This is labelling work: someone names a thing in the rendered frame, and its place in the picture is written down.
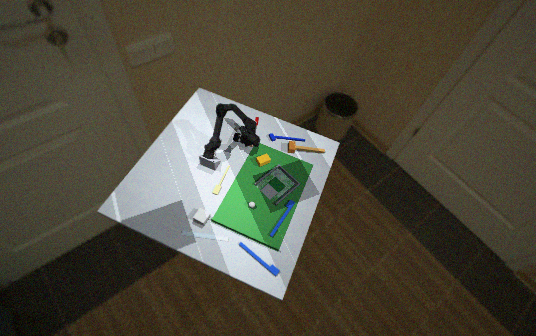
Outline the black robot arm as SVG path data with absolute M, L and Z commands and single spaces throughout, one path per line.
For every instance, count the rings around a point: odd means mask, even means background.
M 259 136 L 256 133 L 256 122 L 251 118 L 247 117 L 235 104 L 217 104 L 216 105 L 216 122 L 213 131 L 213 136 L 209 140 L 209 143 L 204 145 L 203 157 L 207 159 L 213 159 L 214 152 L 221 146 L 222 140 L 220 140 L 220 132 L 223 123 L 223 118 L 226 115 L 227 111 L 233 111 L 244 123 L 245 126 L 241 126 L 239 130 L 243 138 L 256 145 L 259 141 Z M 215 151 L 214 151 L 215 150 Z

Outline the green flat mat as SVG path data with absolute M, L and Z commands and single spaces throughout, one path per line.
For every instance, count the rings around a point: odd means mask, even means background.
M 259 167 L 256 158 L 264 154 L 268 154 L 271 161 Z M 278 201 L 271 200 L 280 200 L 286 194 L 269 199 L 260 191 L 261 186 L 257 188 L 254 184 L 277 165 L 282 166 L 300 185 L 275 205 Z M 280 249 L 312 167 L 313 164 L 259 143 L 251 150 L 213 219 Z M 271 232 L 288 209 L 286 205 L 290 199 L 295 204 L 271 237 Z M 250 202 L 255 203 L 253 208 L 249 207 Z

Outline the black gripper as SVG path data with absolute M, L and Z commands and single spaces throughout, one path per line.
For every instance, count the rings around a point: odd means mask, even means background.
M 248 144 L 247 144 L 248 146 L 249 146 L 249 145 L 250 145 L 250 146 L 252 145 L 252 144 L 247 140 L 247 138 L 243 138 L 242 136 L 240 137 L 240 135 L 241 135 L 240 133 L 235 133 L 235 134 L 234 134 L 234 137 L 233 137 L 233 141 L 238 142 L 238 139 L 240 139 L 240 143 L 242 143 L 242 144 L 246 144 L 246 143 L 248 143 Z M 253 146 L 258 147 L 258 146 L 259 146 L 259 143 L 260 143 L 260 138 L 259 138 L 258 143 L 257 143 L 256 145 L 253 145 Z

